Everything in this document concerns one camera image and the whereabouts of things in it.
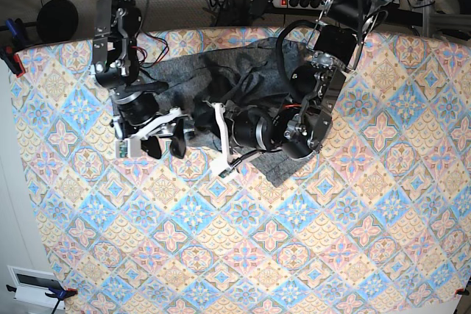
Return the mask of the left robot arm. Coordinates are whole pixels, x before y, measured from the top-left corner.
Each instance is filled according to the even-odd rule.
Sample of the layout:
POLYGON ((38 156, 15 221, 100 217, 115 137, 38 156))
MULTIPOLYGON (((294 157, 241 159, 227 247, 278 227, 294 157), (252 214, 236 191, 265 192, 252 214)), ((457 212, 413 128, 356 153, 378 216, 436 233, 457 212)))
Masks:
POLYGON ((289 24, 275 43, 275 79, 250 84, 242 77, 211 102, 222 148, 221 156, 210 164, 212 172, 232 178, 240 164, 264 154, 282 152, 292 160, 304 160, 320 152, 345 74, 352 69, 349 63, 359 61, 364 38, 384 3, 327 0, 323 12, 339 26, 305 20, 289 24), (319 36, 311 62, 288 74, 283 41, 299 26, 308 26, 319 36))

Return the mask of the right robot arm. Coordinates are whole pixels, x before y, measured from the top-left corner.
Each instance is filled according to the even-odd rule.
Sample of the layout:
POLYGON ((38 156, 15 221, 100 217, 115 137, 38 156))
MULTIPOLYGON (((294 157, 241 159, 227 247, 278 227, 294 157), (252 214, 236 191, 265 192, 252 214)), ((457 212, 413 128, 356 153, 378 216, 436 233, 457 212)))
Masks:
POLYGON ((141 11, 133 0, 97 0, 96 9, 91 74, 108 91, 113 104, 110 126, 116 157, 147 154, 159 160, 159 140, 166 138, 171 155, 184 158, 187 115, 179 107, 161 112, 156 96, 168 90, 168 84, 145 82, 140 77, 137 35, 141 11))

